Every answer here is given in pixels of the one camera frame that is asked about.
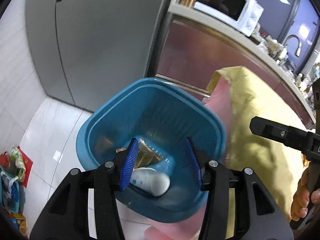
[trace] human hand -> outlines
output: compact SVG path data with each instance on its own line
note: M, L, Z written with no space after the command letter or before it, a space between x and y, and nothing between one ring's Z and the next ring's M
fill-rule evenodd
M298 221L300 218L304 218L308 212L307 207L310 201L310 192L307 189L308 175L308 169L305 169L298 182L297 192L293 196L293 202L291 204L291 218L295 221ZM311 194L311 201L313 204L320 203L320 189L317 189Z

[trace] bottle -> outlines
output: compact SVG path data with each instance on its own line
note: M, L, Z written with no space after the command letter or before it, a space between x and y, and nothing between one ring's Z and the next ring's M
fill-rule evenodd
M16 162L12 159L9 153L5 152L0 155L0 166L2 166L3 170L15 177L19 174L19 169L16 167Z

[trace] red paper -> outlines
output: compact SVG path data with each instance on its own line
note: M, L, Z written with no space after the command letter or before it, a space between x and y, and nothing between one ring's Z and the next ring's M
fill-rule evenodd
M22 183L23 187L27 188L28 179L29 179L31 167L33 165L33 161L30 160L27 155L25 155L25 153L20 149L20 146L18 146L18 149L20 150L20 152L22 154L22 159L23 159L24 165L26 166L26 169L27 169L26 170L26 176L25 176L24 181Z

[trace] yellow cloth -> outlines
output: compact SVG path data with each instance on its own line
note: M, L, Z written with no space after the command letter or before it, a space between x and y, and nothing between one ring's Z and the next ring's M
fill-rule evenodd
M227 145L226 166L234 170L251 167L270 191L288 221L292 198L305 167L301 152L281 143L253 135L250 120L260 116L306 130L296 113L265 82L245 67L228 67L213 75L212 92L220 77L230 84L232 129ZM234 214L234 196L229 212ZM229 216L227 238L233 236L234 217Z

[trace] ribbed blue pad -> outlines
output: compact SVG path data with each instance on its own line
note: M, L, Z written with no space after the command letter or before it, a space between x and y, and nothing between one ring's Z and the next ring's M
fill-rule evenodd
M186 139L185 150L186 150L186 157L187 157L187 161L189 164L193 181L198 186L198 188L201 189L202 187L201 170L188 138Z
M124 190L129 185L133 167L138 157L139 142L136 138L132 138L127 151L128 156L122 166L121 179L119 182L119 187L121 190Z

